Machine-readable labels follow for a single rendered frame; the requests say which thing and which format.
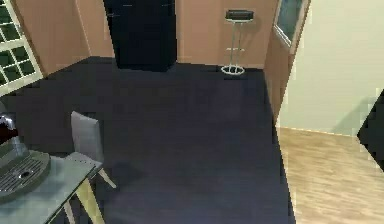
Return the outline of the grey chair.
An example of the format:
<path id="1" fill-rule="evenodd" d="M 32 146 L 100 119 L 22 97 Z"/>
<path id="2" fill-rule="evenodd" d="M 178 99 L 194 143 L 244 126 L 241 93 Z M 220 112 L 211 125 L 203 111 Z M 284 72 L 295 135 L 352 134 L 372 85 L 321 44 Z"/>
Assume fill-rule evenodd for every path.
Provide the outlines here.
<path id="1" fill-rule="evenodd" d="M 92 164 L 94 168 L 88 178 L 92 179 L 99 174 L 112 188 L 116 188 L 117 185 L 103 168 L 104 153 L 99 121 L 73 111 L 71 133 L 74 151 L 66 156 L 66 159 Z"/>

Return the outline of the black fridge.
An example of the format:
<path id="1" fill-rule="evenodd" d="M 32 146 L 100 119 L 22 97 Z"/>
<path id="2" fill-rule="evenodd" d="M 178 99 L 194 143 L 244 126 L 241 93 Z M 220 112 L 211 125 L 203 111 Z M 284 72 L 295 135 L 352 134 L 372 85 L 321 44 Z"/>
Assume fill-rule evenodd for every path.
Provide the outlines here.
<path id="1" fill-rule="evenodd" d="M 119 69 L 165 72 L 177 60 L 175 0 L 103 0 Z"/>

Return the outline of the black seat bar stool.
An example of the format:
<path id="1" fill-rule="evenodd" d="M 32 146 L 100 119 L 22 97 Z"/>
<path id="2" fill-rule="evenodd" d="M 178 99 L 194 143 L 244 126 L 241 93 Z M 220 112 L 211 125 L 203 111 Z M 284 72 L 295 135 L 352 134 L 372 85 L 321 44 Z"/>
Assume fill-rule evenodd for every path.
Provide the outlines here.
<path id="1" fill-rule="evenodd" d="M 229 9 L 226 11 L 225 20 L 232 24 L 231 47 L 229 48 L 229 63 L 221 67 L 221 71 L 226 75 L 241 76 L 245 69 L 239 65 L 241 47 L 242 27 L 246 23 L 252 22 L 254 12 L 245 9 Z"/>

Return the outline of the glass top table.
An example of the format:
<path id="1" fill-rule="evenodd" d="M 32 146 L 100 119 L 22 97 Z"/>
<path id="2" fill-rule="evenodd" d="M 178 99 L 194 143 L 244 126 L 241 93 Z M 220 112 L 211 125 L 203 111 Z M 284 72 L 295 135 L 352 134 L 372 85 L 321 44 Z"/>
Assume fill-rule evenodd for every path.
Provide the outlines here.
<path id="1" fill-rule="evenodd" d="M 92 164 L 51 157 L 46 179 L 33 191 L 0 205 L 0 224 L 49 224 L 76 195 L 92 224 L 105 224 L 88 179 Z"/>

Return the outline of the black cabinet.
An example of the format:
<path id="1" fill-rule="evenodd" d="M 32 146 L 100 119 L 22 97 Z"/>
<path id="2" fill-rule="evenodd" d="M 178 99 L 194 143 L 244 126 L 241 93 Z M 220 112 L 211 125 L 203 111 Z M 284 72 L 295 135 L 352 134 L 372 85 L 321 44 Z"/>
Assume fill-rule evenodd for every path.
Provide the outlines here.
<path id="1" fill-rule="evenodd" d="M 384 90 L 373 104 L 357 137 L 384 171 Z"/>

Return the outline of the white grid window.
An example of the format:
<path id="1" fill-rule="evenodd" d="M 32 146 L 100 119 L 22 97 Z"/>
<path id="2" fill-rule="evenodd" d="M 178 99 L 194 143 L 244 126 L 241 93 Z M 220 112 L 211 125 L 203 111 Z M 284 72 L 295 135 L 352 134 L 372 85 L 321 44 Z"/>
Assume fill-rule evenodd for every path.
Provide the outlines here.
<path id="1" fill-rule="evenodd" d="M 12 0 L 0 0 L 0 97 L 42 78 Z"/>

